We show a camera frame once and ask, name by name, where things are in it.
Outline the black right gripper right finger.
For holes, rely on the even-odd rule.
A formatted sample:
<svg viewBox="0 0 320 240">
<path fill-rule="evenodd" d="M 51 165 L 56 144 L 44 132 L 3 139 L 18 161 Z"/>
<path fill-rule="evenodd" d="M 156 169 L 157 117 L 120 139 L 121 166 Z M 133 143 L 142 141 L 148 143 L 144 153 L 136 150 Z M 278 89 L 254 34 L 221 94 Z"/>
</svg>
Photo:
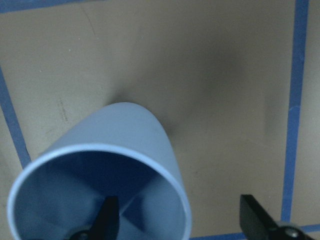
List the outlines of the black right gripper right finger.
<svg viewBox="0 0 320 240">
<path fill-rule="evenodd" d="M 247 240 L 313 240 L 310 233 L 319 231 L 318 224 L 298 226 L 274 220 L 251 194 L 240 196 L 239 226 Z"/>
</svg>

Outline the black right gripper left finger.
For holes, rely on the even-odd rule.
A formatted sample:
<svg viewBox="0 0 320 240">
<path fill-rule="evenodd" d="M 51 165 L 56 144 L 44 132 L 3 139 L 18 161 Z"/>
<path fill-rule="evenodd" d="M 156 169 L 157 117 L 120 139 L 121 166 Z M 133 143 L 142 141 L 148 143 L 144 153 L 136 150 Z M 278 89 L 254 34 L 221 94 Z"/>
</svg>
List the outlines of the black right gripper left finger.
<svg viewBox="0 0 320 240">
<path fill-rule="evenodd" d="M 120 229 L 119 198 L 107 196 L 88 230 L 73 233 L 69 240 L 116 240 Z"/>
</svg>

